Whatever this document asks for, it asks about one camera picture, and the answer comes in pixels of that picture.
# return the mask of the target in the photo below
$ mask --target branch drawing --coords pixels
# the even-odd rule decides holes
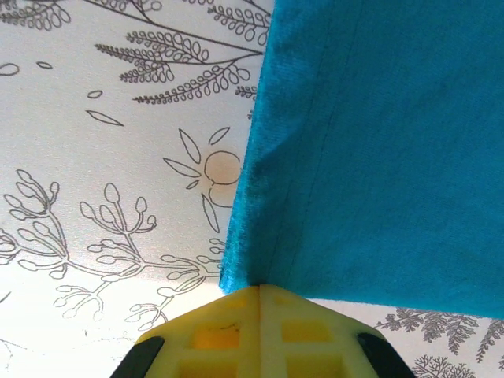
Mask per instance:
[[[501,339],[504,336],[504,321],[498,319],[492,319],[490,325],[488,326],[487,333],[480,342],[480,347],[478,348],[478,353],[476,354],[476,360],[481,363],[488,349],[495,345],[495,340]],[[499,362],[500,369],[502,367],[502,360]]]
[[[376,323],[377,328],[398,331],[404,328],[406,332],[413,332],[420,328],[424,333],[424,341],[432,341],[446,335],[450,352],[457,355],[460,345],[471,335],[475,335],[475,328],[479,327],[477,317],[454,313],[438,313],[419,311],[415,309],[396,309],[396,314],[389,313],[384,323]]]
[[[166,24],[159,24],[150,18],[149,12],[162,8],[157,0],[81,0],[91,6],[127,17],[148,25],[153,31],[132,31],[126,40],[141,48],[123,48],[97,43],[98,51],[132,63],[135,67],[120,74],[125,83],[167,83],[175,80],[175,65],[196,65],[202,71],[195,77],[166,88],[158,94],[145,94],[134,97],[138,103],[169,104],[193,100],[226,91],[231,85],[237,86],[250,79],[250,71],[240,66],[243,60],[260,57],[264,54],[271,13],[252,0],[243,0],[245,8],[214,5],[214,1],[197,0],[198,4],[208,6],[213,19],[226,26],[231,32],[242,35],[246,43],[255,43],[261,49],[244,47],[224,41],[211,39],[178,30]],[[0,20],[7,24],[28,26],[39,30],[52,30],[70,23],[71,18],[58,0],[53,2],[35,1],[20,9],[17,0],[9,0],[0,8]],[[232,50],[234,57],[211,59],[212,48],[220,46]],[[237,87],[237,94],[243,88]]]
[[[237,35],[242,35],[247,42],[256,41],[264,46],[268,40],[271,15],[264,10],[253,12],[250,9],[232,8],[230,6],[210,6],[208,13],[221,25]]]
[[[9,0],[2,2],[2,5],[5,12],[0,6],[0,20],[6,24],[50,31],[71,21],[70,15],[60,6],[59,1],[29,2],[28,5],[19,7],[17,0]]]
[[[465,364],[451,364],[446,357],[424,355],[415,360],[412,370],[417,378],[476,378]]]
[[[60,184],[53,182],[46,190],[32,175],[24,170],[17,170],[20,181],[16,183],[19,196],[4,195],[11,206],[10,215],[19,221],[31,222],[31,227],[18,228],[17,236],[0,229],[0,264],[7,265],[14,259],[23,269],[37,272],[48,271],[55,280],[63,280],[68,269],[76,269],[89,276],[95,276],[98,285],[89,290],[77,285],[63,284],[57,291],[63,293],[54,302],[55,307],[65,307],[62,316],[71,318],[84,306],[94,305],[94,320],[99,321],[104,315],[104,302],[101,293],[122,280],[131,279],[148,269],[163,269],[168,282],[177,282],[178,286],[161,287],[157,293],[163,298],[160,305],[133,306],[137,318],[128,317],[128,321],[139,321],[145,312],[156,311],[156,315],[147,322],[152,326],[158,319],[165,319],[162,310],[176,297],[196,289],[209,278],[219,276],[220,259],[197,256],[196,259],[176,257],[164,254],[158,261],[148,261],[135,243],[135,237],[153,231],[157,226],[154,215],[146,215],[147,202],[138,197],[135,202],[136,219],[127,220],[123,210],[120,193],[112,183],[103,191],[106,204],[93,208],[89,203],[80,203],[82,216],[102,230],[110,233],[114,239],[103,239],[87,247],[88,253],[96,254],[96,266],[82,265],[76,262],[76,252],[71,251],[61,222],[55,212]],[[210,248],[211,254],[216,251]]]
[[[238,86],[235,91],[235,95],[243,97],[243,98],[252,98],[252,101],[255,101],[255,98],[258,95],[257,87],[244,87]]]
[[[179,129],[180,140],[185,147],[191,165],[163,158],[165,163],[181,176],[191,179],[186,189],[200,187],[203,213],[209,226],[221,232],[216,208],[231,208],[236,186],[241,173],[240,158],[229,151],[220,150],[216,145],[228,134],[229,127],[214,132],[208,140],[204,153],[187,132]]]

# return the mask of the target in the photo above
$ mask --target yellow plastic object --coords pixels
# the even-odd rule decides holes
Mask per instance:
[[[380,378],[364,353],[368,346],[358,341],[362,334],[384,340],[374,328],[289,291],[248,287],[142,335],[132,351],[155,340],[162,346],[143,372],[130,361],[113,378]],[[148,355],[136,353],[125,360]],[[410,377],[403,366],[392,375]],[[396,370],[387,371],[392,378]]]

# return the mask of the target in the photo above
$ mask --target fern drawing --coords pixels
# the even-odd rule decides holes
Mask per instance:
[[[476,360],[481,363],[488,349],[495,345],[495,341],[504,337],[504,321],[498,319],[492,319],[490,325],[488,326],[487,333],[480,342],[480,347],[478,348],[478,353],[476,355]],[[502,356],[499,362],[499,367],[504,370],[504,356]]]
[[[424,341],[432,343],[444,335],[447,337],[450,352],[457,355],[461,344],[475,335],[478,328],[478,318],[454,313],[438,313],[415,309],[398,308],[395,314],[389,313],[385,322],[376,323],[377,328],[406,332],[421,330]]]

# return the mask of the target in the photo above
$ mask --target botanical line drawing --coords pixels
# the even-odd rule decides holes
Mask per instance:
[[[417,378],[476,378],[465,364],[451,364],[446,357],[424,355],[415,360],[412,370]]]
[[[150,18],[150,11],[158,11],[162,4],[151,0],[81,0],[89,5],[127,17],[146,25],[148,30],[131,31],[126,35],[132,47],[115,47],[97,43],[98,51],[112,57],[128,61],[134,67],[121,74],[125,83],[160,83],[172,82],[176,78],[177,65],[201,67],[199,73],[189,80],[170,87],[157,94],[134,97],[138,103],[168,104],[202,98],[240,82],[250,79],[250,71],[240,66],[248,58],[262,57],[268,38],[271,13],[252,0],[243,0],[243,6],[234,8],[214,5],[214,1],[188,1],[189,4],[207,6],[207,13],[230,32],[241,35],[246,43],[254,47],[244,47],[224,41],[181,31],[166,24],[159,24]],[[61,8],[61,3],[35,2],[33,6],[18,9],[16,0],[9,0],[9,8],[1,9],[0,20],[8,24],[35,27],[39,30],[51,30],[70,22],[69,14]],[[225,47],[232,52],[226,59],[213,58],[213,48]],[[237,95],[242,94],[237,87]]]
[[[255,98],[258,95],[258,88],[257,87],[244,87],[239,85],[236,88],[235,95],[244,97],[244,98],[252,98],[253,101],[255,101]]]
[[[9,292],[6,295],[4,295],[3,298],[0,298],[0,304],[2,304],[2,302],[4,302],[11,294],[12,292]],[[12,357],[14,357],[14,351],[13,351],[14,348],[26,350],[26,348],[20,345],[11,343],[10,341],[0,338],[0,367],[2,367],[3,365],[4,369],[9,368],[10,360],[12,359]]]
[[[118,120],[114,120],[112,117],[109,117],[106,114],[97,112],[95,110],[86,110],[86,113],[89,114],[92,118],[94,118],[104,124],[111,124],[112,126],[124,126]]]
[[[221,232],[216,207],[231,208],[236,185],[241,173],[240,158],[229,151],[218,150],[215,146],[228,134],[229,127],[214,132],[208,140],[204,158],[196,142],[182,129],[179,129],[180,140],[191,165],[165,157],[165,163],[181,176],[192,180],[186,186],[191,190],[200,187],[202,208],[210,227]]]
[[[17,73],[19,73],[19,65],[14,63],[0,65],[0,76],[14,76]]]
[[[504,321],[492,319],[490,325],[488,326],[487,333],[481,340],[480,347],[478,348],[478,353],[476,355],[478,363],[482,362],[484,355],[488,352],[488,349],[495,345],[495,340],[501,338],[504,338]],[[498,366],[502,371],[504,371],[504,355],[501,356]]]
[[[100,98],[103,95],[102,90],[96,90],[96,91],[91,91],[87,94],[87,98],[90,98],[92,100],[95,100],[96,98]]]
[[[46,190],[32,175],[17,170],[20,181],[16,186],[19,198],[4,195],[11,206],[10,215],[19,221],[30,223],[26,228],[18,228],[17,235],[0,228],[0,264],[9,264],[14,259],[22,268],[37,272],[48,271],[55,280],[63,280],[68,269],[76,269],[89,276],[96,276],[94,289],[77,285],[62,284],[57,291],[62,296],[54,306],[65,308],[64,318],[74,317],[84,306],[94,306],[94,320],[99,321],[104,314],[101,293],[113,284],[131,279],[147,270],[162,270],[167,283],[159,287],[157,293],[162,300],[159,304],[138,304],[126,320],[142,321],[139,327],[146,330],[159,320],[165,320],[163,309],[175,298],[199,287],[208,279],[216,279],[220,273],[222,246],[219,239],[211,239],[209,256],[199,255],[196,259],[163,254],[158,261],[146,260],[137,247],[138,235],[152,232],[157,226],[154,215],[146,215],[147,202],[138,197],[135,202],[136,219],[127,220],[120,193],[112,183],[103,191],[106,204],[95,210],[89,203],[80,203],[82,216],[114,239],[102,239],[90,244],[87,252],[96,254],[98,268],[76,262],[76,252],[71,251],[66,234],[56,212],[55,205],[60,192],[60,184],[53,182]]]
[[[41,69],[53,69],[53,66],[51,64],[47,63],[46,61],[37,61],[37,65]]]
[[[70,23],[70,15],[58,0],[28,2],[19,6],[17,0],[0,2],[0,20],[6,24],[50,31]]]
[[[471,336],[475,335],[475,330],[480,326],[480,317],[461,315],[456,313],[440,313],[434,311],[421,311],[417,309],[397,308],[395,313],[389,313],[385,317],[385,322],[377,322],[376,327],[398,331],[404,329],[406,332],[421,330],[424,334],[424,341],[432,341],[447,337],[448,349],[457,355],[461,345]],[[476,355],[476,360],[481,363],[488,348],[495,345],[495,340],[504,336],[504,321],[493,319],[484,338],[480,342],[480,348]],[[500,369],[504,369],[504,356],[499,362]]]
[[[266,44],[271,14],[264,9],[256,9],[254,12],[251,9],[241,10],[238,7],[210,6],[208,13],[213,15],[215,21],[237,35],[242,35],[247,42],[256,40],[260,46]]]

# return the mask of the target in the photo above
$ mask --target teal fabric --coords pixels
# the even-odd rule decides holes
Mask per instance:
[[[276,0],[220,285],[504,318],[504,2]]]

